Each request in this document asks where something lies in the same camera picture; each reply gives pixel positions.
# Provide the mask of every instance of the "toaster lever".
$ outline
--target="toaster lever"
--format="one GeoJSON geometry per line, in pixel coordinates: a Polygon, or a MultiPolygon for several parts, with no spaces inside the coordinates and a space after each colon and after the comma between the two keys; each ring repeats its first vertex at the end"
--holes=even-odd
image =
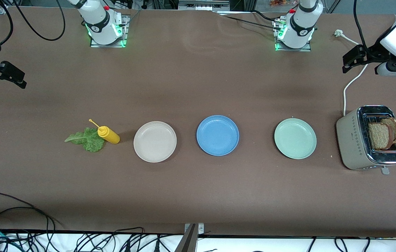
{"type": "Polygon", "coordinates": [[[382,171],[383,175],[390,175],[390,170],[386,166],[380,168],[380,171],[382,171]]]}

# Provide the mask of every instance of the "white power cable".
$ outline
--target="white power cable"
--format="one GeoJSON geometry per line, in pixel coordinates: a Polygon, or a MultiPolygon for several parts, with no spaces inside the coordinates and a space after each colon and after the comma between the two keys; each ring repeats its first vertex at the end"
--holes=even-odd
{"type": "Polygon", "coordinates": [[[335,37],[337,37],[337,38],[338,38],[338,37],[342,37],[342,38],[345,38],[346,40],[348,40],[348,41],[350,41],[350,42],[352,42],[352,43],[354,43],[354,44],[356,44],[356,45],[359,45],[359,43],[357,43],[357,42],[351,40],[350,38],[346,37],[346,36],[343,34],[343,31],[342,31],[342,30],[336,30],[336,31],[334,32],[334,35],[335,35],[335,37]]]}
{"type": "MultiPolygon", "coordinates": [[[[346,40],[348,40],[348,41],[350,41],[350,42],[352,42],[352,43],[354,43],[354,44],[357,44],[357,45],[359,44],[359,43],[357,43],[357,42],[351,40],[350,38],[346,37],[346,36],[343,34],[343,31],[342,31],[342,30],[336,30],[336,31],[334,32],[334,35],[335,35],[335,37],[342,37],[342,38],[344,38],[344,39],[346,39],[346,40]]],[[[345,87],[344,90],[343,90],[343,116],[346,116],[346,90],[347,90],[347,88],[348,88],[356,79],[358,79],[358,78],[363,74],[363,72],[365,71],[365,69],[366,69],[367,66],[368,66],[368,64],[365,64],[365,66],[364,66],[363,69],[360,71],[360,73],[359,73],[355,78],[353,78],[353,79],[346,85],[346,87],[345,87]]]]}
{"type": "Polygon", "coordinates": [[[365,64],[365,66],[363,67],[363,69],[360,71],[360,73],[353,78],[344,88],[343,90],[343,116],[346,115],[346,89],[356,80],[360,77],[360,75],[362,75],[362,73],[365,71],[366,67],[368,66],[368,64],[365,64]]]}

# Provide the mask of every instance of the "white plate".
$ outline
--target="white plate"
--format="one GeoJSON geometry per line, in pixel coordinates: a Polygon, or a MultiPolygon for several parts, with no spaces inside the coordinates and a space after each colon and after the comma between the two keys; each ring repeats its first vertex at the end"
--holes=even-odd
{"type": "Polygon", "coordinates": [[[144,161],[158,163],[166,160],[176,148],[173,128],[161,121],[144,124],[134,137],[134,150],[144,161]]]}

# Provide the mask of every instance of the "plate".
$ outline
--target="plate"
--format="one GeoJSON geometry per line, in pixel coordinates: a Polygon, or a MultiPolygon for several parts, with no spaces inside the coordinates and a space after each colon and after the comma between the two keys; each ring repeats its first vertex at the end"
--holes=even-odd
{"type": "Polygon", "coordinates": [[[274,131],[274,142],[287,157],[303,159],[316,148],[316,135],[312,127],[303,120],[289,118],[281,121],[274,131]]]}
{"type": "Polygon", "coordinates": [[[176,148],[176,133],[162,121],[144,124],[134,137],[134,150],[144,161],[158,163],[166,160],[176,148]]]}
{"type": "Polygon", "coordinates": [[[226,116],[209,116],[197,130],[198,145],[213,156],[231,153],[237,147],[239,137],[237,125],[226,116]]]}

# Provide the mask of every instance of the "metal bracket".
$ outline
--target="metal bracket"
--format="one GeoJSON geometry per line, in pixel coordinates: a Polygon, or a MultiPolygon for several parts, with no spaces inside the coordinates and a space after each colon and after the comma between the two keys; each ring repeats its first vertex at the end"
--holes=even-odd
{"type": "Polygon", "coordinates": [[[203,225],[202,229],[204,231],[203,223],[188,223],[185,225],[184,236],[182,236],[178,247],[175,249],[175,252],[196,252],[198,231],[201,229],[199,225],[203,225]]]}
{"type": "MultiPolygon", "coordinates": [[[[187,231],[187,229],[189,228],[190,225],[192,225],[193,223],[186,223],[184,225],[184,232],[187,231]]],[[[197,223],[198,225],[198,234],[202,235],[204,233],[204,223],[197,223]]]]}

